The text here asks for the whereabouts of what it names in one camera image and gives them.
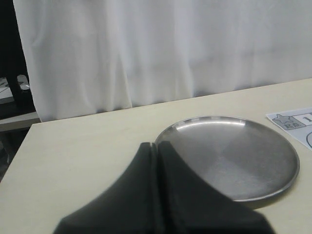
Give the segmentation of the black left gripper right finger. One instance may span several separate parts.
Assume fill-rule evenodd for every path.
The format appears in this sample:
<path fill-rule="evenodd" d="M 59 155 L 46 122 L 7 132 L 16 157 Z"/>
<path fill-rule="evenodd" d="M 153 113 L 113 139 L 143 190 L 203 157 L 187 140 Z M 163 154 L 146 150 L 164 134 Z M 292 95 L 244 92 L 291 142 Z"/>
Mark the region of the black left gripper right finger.
<path fill-rule="evenodd" d="M 157 147 L 157 175 L 169 234 L 273 234 L 264 215 L 200 178 L 169 142 Z"/>

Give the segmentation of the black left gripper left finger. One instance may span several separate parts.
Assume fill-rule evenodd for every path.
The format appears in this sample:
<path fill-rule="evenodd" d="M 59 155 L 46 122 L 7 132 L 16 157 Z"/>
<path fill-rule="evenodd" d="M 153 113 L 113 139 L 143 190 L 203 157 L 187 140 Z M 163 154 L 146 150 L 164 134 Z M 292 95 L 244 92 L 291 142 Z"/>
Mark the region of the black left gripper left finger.
<path fill-rule="evenodd" d="M 118 180 L 96 199 L 64 217 L 56 234 L 160 234 L 162 207 L 157 149 L 142 143 Z"/>

